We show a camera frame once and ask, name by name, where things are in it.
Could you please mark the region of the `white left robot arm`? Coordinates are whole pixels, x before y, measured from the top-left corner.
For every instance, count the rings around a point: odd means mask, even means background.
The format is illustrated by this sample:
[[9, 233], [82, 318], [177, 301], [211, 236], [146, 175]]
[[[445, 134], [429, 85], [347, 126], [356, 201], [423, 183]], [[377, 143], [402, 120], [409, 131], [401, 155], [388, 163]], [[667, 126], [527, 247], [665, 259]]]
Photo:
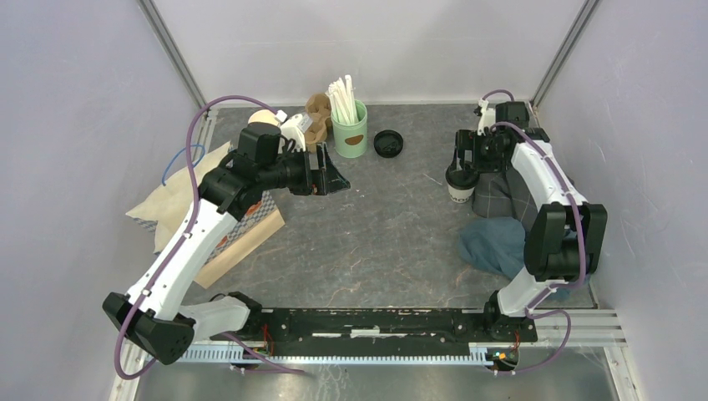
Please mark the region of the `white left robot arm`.
[[350, 189], [332, 164], [326, 145], [316, 147], [316, 164], [304, 150], [289, 150], [280, 128], [248, 124], [237, 146], [199, 184], [180, 228], [151, 268], [125, 293], [111, 292], [103, 310], [128, 339], [154, 360], [178, 361], [195, 341], [223, 332], [256, 338], [261, 316], [244, 298], [227, 295], [186, 306], [190, 283], [217, 244], [258, 204], [264, 193], [287, 189], [293, 195], [330, 195]]

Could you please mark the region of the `white paper coffee cup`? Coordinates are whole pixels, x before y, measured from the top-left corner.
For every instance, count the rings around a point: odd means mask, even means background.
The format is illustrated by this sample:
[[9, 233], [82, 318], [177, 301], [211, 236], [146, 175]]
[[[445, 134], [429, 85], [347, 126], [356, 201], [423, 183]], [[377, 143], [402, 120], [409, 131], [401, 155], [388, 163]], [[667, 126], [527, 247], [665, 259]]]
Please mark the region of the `white paper coffee cup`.
[[458, 189], [453, 186], [448, 187], [448, 194], [450, 196], [450, 199], [458, 204], [462, 204], [469, 201], [472, 198], [474, 191], [474, 187], [464, 189]]

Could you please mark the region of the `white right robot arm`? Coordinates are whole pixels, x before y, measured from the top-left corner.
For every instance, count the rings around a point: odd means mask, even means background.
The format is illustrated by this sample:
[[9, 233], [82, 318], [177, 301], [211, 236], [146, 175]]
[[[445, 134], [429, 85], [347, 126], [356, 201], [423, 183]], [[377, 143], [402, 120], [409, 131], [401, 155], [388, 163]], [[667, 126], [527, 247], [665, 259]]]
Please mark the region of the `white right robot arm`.
[[512, 171], [536, 208], [519, 272], [483, 309], [484, 334], [503, 341], [516, 326], [533, 319], [534, 309], [548, 296], [580, 287], [596, 271], [608, 213], [574, 188], [544, 129], [530, 124], [524, 102], [490, 104], [483, 98], [474, 113], [478, 127], [457, 131], [453, 161], [445, 171], [451, 198], [463, 203], [479, 197], [485, 175]]

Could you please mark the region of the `black plastic cup lid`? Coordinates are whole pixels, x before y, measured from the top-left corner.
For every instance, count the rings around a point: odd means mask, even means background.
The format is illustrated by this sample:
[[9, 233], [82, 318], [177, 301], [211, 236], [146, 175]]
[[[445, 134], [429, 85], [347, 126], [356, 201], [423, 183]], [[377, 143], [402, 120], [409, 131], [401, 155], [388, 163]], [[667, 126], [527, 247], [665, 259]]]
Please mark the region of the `black plastic cup lid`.
[[457, 170], [449, 166], [445, 170], [445, 179], [448, 186], [455, 190], [471, 190], [479, 182], [479, 173], [471, 169]]

